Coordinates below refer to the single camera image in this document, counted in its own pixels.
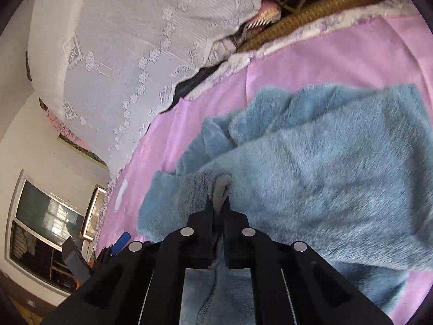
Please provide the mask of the blue fleece garment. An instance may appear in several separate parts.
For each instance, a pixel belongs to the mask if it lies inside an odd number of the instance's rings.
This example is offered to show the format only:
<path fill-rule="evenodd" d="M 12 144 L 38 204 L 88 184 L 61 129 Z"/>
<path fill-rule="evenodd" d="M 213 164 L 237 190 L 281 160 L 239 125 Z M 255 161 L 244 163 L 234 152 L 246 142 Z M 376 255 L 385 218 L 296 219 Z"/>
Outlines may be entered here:
<path fill-rule="evenodd" d="M 207 201 L 281 243 L 309 244 L 391 313 L 432 269 L 432 128 L 416 86 L 259 91 L 206 118 L 172 173 L 154 174 L 137 228 L 161 241 Z"/>

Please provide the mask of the white lace cover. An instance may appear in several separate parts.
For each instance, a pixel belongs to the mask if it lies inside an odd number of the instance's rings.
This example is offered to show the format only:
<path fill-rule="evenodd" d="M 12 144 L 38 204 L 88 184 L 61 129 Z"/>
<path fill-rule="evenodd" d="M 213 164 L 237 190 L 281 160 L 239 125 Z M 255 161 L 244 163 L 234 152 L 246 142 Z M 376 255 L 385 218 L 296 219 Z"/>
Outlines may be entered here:
<path fill-rule="evenodd" d="M 28 60 L 47 107 L 116 173 L 178 83 L 262 0 L 35 0 Z"/>

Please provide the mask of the pink bed sheet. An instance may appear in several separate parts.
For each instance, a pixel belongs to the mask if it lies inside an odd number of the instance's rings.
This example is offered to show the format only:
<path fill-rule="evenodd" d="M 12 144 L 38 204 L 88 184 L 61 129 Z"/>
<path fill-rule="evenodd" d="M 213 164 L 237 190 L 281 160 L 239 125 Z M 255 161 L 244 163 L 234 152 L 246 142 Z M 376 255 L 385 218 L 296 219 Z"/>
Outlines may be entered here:
<path fill-rule="evenodd" d="M 380 89 L 399 83 L 415 84 L 426 108 L 432 108 L 432 33 L 419 15 L 367 17 L 254 58 L 196 99 L 180 100 L 155 118 L 130 163 L 109 187 L 97 249 L 115 243 L 123 233 L 139 239 L 137 215 L 153 174 L 174 170 L 205 118 L 246 106 L 266 86 L 296 92 L 320 84 Z"/>

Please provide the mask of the folded pink patterned cloth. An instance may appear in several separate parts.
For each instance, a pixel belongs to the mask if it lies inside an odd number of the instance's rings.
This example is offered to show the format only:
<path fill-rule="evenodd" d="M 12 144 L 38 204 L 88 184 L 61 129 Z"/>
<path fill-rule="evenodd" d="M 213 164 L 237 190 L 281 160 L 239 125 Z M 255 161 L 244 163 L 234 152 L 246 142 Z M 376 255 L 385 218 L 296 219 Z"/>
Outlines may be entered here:
<path fill-rule="evenodd" d="M 240 46 L 281 19 L 282 10 L 274 0 L 262 0 L 257 15 L 241 25 L 233 35 L 217 40 L 211 47 L 204 67 L 212 67 L 235 54 Z"/>

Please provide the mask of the floral white bed edge cloth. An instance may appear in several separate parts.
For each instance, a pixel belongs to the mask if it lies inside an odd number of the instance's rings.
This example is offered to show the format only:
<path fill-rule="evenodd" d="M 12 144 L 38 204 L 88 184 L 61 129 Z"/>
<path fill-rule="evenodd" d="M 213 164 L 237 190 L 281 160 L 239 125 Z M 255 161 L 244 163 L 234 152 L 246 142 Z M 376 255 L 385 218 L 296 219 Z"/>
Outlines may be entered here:
<path fill-rule="evenodd" d="M 244 44 L 216 71 L 186 95 L 195 100 L 213 86 L 260 60 L 294 43 L 323 36 L 377 17 L 393 18 L 419 14 L 411 0 L 321 0 L 297 14 L 284 17 Z"/>

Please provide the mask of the interior window frame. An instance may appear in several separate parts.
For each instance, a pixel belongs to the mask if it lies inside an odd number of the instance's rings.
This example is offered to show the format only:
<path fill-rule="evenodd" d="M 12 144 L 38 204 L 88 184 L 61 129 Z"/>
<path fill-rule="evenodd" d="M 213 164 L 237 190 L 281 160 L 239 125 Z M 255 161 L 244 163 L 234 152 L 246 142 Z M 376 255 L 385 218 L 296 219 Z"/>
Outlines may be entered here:
<path fill-rule="evenodd" d="M 23 170 L 9 207 L 5 259 L 38 284 L 67 296 L 75 291 L 76 281 L 63 261 L 62 245 L 72 238 L 83 247 L 83 223 L 81 213 Z"/>

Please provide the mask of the pink floral wall hanging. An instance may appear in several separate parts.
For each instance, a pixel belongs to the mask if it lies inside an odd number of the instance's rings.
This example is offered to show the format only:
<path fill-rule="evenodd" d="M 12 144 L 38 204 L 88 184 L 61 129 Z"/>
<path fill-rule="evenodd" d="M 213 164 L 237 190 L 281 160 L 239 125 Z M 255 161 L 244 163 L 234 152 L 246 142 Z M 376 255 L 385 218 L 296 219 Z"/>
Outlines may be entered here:
<path fill-rule="evenodd" d="M 71 147 L 75 148 L 85 156 L 91 158 L 92 160 L 98 162 L 99 164 L 106 166 L 105 162 L 100 159 L 95 153 L 91 152 L 87 149 L 87 145 L 80 140 L 68 127 L 63 123 L 61 120 L 59 120 L 54 113 L 52 113 L 47 105 L 42 102 L 42 100 L 39 98 L 39 105 L 42 110 L 45 111 L 46 116 L 50 122 L 50 124 L 57 130 L 59 134 L 59 138 L 66 142 Z"/>

